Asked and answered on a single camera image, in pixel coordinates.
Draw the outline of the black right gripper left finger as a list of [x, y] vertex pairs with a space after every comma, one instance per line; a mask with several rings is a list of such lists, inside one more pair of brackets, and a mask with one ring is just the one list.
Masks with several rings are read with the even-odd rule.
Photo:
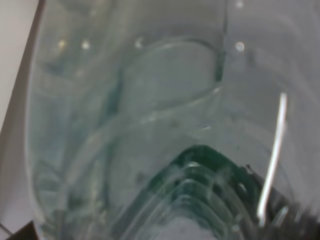
[[28, 222], [20, 230], [11, 235], [9, 240], [39, 240], [34, 222]]

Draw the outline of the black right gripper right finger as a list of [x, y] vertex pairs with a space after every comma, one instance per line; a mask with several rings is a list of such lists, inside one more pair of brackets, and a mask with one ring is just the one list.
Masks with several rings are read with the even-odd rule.
[[246, 240], [318, 240], [320, 223], [315, 215], [304, 211], [301, 206], [284, 196], [274, 187], [271, 188], [266, 205], [266, 222], [258, 227], [245, 230]]

